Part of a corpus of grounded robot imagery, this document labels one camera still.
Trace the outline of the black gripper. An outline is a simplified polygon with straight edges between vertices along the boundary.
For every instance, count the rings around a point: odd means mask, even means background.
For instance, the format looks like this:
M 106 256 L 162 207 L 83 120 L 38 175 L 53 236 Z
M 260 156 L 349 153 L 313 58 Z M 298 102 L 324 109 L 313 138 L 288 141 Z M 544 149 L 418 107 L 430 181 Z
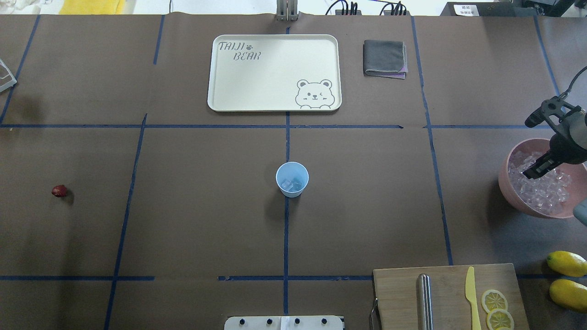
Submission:
M 563 97 L 552 97 L 527 117 L 525 125 L 533 128 L 543 122 L 555 134 L 550 138 L 549 151 L 522 172 L 528 179 L 542 178 L 563 163 L 578 165 L 586 161 L 586 111 L 583 108 L 572 106 Z

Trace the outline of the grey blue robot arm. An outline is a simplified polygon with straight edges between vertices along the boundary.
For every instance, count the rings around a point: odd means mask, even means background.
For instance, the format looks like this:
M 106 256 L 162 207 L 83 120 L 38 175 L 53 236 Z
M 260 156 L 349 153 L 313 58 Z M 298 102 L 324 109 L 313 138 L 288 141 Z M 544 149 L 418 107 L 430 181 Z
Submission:
M 586 161 L 586 112 L 567 103 L 565 98 L 566 94 L 543 101 L 525 121 L 528 128 L 546 122 L 555 132 L 549 141 L 550 149 L 523 171 L 528 179 L 541 178 L 562 164 L 578 165 Z

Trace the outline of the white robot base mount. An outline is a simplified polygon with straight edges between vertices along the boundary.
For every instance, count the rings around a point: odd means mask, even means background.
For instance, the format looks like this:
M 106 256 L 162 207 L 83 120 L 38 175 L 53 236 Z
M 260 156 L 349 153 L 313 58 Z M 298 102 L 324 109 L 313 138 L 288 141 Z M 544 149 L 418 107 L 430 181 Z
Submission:
M 225 330 L 344 330 L 342 317 L 336 315 L 247 316 L 229 317 Z

